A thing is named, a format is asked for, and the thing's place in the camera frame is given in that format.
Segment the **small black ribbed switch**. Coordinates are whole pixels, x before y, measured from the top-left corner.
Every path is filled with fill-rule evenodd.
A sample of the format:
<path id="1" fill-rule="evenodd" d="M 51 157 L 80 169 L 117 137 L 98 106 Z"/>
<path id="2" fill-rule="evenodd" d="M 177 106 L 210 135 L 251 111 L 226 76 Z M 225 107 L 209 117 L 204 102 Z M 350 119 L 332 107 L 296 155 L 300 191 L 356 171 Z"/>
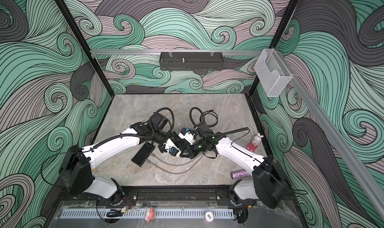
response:
<path id="1" fill-rule="evenodd" d="M 151 143 L 144 143 L 136 155 L 131 159 L 131 161 L 139 167 L 142 167 L 146 159 L 154 151 L 155 146 Z"/>

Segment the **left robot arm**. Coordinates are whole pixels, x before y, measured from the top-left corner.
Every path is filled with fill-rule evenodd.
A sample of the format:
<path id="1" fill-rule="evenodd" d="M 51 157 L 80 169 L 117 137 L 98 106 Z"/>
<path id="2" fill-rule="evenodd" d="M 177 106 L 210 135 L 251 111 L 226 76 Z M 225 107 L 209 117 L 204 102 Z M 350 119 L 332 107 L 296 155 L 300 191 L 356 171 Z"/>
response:
<path id="1" fill-rule="evenodd" d="M 89 193 L 110 199 L 121 193 L 118 183 L 99 178 L 93 170 L 105 160 L 143 142 L 164 144 L 174 127 L 174 114 L 160 108 L 146 122 L 131 125 L 122 133 L 95 145 L 68 148 L 59 175 L 70 195 Z"/>

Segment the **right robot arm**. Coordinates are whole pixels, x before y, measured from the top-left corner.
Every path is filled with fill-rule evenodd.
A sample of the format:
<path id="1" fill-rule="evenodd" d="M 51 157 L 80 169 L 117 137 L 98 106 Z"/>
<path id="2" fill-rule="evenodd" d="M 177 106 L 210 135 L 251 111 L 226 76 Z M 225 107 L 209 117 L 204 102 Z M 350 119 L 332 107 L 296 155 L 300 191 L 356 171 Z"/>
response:
<path id="1" fill-rule="evenodd" d="M 280 162 L 272 155 L 263 157 L 242 148 L 228 136 L 243 132 L 237 129 L 225 133 L 214 133 L 205 122 L 205 113 L 200 113 L 200 121 L 192 120 L 193 129 L 180 132 L 178 148 L 180 156 L 193 159 L 206 151 L 214 152 L 235 162 L 251 175 L 251 180 L 237 181 L 229 188 L 229 196 L 234 204 L 242 200 L 259 200 L 274 209 L 291 190 L 290 181 Z"/>

